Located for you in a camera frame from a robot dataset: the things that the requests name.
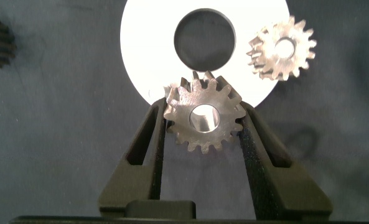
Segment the gear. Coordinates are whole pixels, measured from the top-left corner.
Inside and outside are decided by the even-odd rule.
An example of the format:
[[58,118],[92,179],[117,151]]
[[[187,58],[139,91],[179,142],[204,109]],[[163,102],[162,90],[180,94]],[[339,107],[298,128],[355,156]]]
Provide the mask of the gear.
[[222,141],[233,142],[232,131],[241,131],[235,120],[245,116],[240,105],[241,96],[224,80],[214,78],[210,72],[200,80],[193,73],[192,82],[182,78],[178,88],[170,89],[165,119],[172,122],[168,132],[176,133],[176,143],[189,142],[188,151],[201,147],[203,154],[209,146],[223,149]]
[[309,40],[313,30],[303,31],[305,20],[295,24],[291,16],[287,22],[280,22],[263,28],[258,36],[250,42],[252,51],[247,54],[252,57],[250,65],[253,73],[260,78],[271,80],[288,80],[290,75],[299,76],[299,67],[309,68],[307,58],[313,59],[315,53],[310,51],[317,45],[315,40]]

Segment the white circular backdrop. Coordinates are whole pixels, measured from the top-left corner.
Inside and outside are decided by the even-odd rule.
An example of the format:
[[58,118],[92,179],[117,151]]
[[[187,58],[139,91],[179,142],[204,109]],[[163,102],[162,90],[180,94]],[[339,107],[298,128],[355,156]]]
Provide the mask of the white circular backdrop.
[[277,81],[262,80],[252,73],[248,42],[265,25],[289,17],[285,0],[128,0],[121,23],[121,52],[134,87],[151,105],[165,96],[167,87],[178,86],[181,77],[192,79],[192,69],[176,54],[174,34],[179,22],[197,9],[218,11],[232,24],[234,52],[212,73],[223,76],[243,101],[257,106]]

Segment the dark circular hole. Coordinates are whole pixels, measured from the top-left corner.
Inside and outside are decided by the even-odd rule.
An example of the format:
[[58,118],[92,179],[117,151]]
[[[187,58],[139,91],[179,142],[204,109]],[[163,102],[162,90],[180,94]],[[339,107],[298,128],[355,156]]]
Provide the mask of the dark circular hole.
[[226,64],[234,51],[234,30],[220,12],[199,9],[180,21],[174,47],[181,61],[192,70],[214,71]]

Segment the clamp jaw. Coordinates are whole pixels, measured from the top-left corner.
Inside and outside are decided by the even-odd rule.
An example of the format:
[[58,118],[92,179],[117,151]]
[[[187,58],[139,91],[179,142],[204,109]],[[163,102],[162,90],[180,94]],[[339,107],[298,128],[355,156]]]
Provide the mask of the clamp jaw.
[[[306,170],[287,153],[256,110],[241,102],[246,116],[239,133],[258,220],[328,221],[332,204]],[[160,201],[166,99],[149,109],[127,153],[99,197],[105,217],[195,218],[191,201]],[[147,150],[152,156],[142,166]]]

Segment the center hole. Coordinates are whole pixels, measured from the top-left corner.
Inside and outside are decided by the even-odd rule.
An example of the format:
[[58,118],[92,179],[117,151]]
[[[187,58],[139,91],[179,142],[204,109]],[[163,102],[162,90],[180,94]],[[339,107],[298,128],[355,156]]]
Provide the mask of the center hole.
[[212,9],[190,12],[176,28],[174,47],[181,61],[192,70],[217,70],[233,54],[233,26],[221,12]]
[[292,40],[283,38],[277,42],[275,51],[280,58],[290,58],[295,52],[295,45]]
[[210,105],[200,105],[190,114],[191,126],[200,133],[209,133],[217,128],[220,122],[219,112]]

